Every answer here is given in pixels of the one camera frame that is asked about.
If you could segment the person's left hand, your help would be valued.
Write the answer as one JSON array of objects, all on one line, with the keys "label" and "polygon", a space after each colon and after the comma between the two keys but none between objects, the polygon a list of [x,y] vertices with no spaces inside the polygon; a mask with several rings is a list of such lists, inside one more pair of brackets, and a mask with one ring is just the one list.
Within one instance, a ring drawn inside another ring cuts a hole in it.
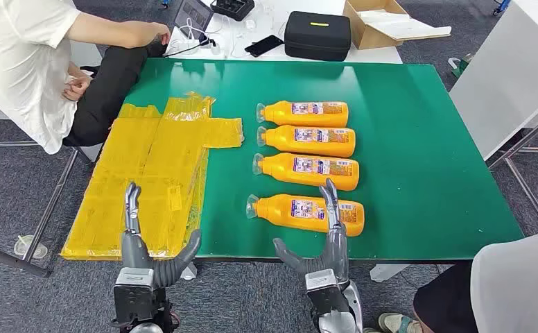
[{"label": "person's left hand", "polygon": [[151,33],[153,34],[152,42],[159,42],[161,45],[167,45],[171,38],[171,31],[166,24],[157,22],[149,23]]}]

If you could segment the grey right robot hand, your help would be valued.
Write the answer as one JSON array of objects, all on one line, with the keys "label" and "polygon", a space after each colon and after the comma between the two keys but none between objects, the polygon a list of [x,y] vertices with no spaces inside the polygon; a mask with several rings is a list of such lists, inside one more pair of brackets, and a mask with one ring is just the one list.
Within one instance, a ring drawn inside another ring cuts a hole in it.
[{"label": "grey right robot hand", "polygon": [[345,224],[340,220],[337,189],[330,178],[326,185],[319,186],[326,204],[329,229],[321,254],[315,258],[304,259],[289,250],[280,238],[272,240],[275,254],[288,267],[301,275],[332,269],[337,282],[346,283],[349,279],[349,260],[347,254],[347,235]]}]

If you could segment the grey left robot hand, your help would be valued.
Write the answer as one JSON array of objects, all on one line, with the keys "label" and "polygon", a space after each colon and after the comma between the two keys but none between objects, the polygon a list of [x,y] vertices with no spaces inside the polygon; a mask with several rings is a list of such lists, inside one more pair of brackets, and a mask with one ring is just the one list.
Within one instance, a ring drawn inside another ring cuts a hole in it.
[{"label": "grey left robot hand", "polygon": [[121,258],[125,268],[150,269],[156,289],[174,285],[183,271],[192,263],[201,247],[201,230],[194,230],[185,247],[172,259],[155,260],[148,252],[146,242],[141,237],[139,225],[138,197],[141,187],[131,182],[124,196],[125,230],[121,236]]}]

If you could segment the person's right hand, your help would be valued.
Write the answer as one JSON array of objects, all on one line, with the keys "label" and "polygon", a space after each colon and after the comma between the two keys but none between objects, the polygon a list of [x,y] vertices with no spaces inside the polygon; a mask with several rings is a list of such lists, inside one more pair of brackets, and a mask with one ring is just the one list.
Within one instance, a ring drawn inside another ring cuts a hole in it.
[{"label": "person's right hand", "polygon": [[73,78],[65,84],[62,96],[70,101],[78,101],[90,86],[91,81],[92,78],[89,76]]}]

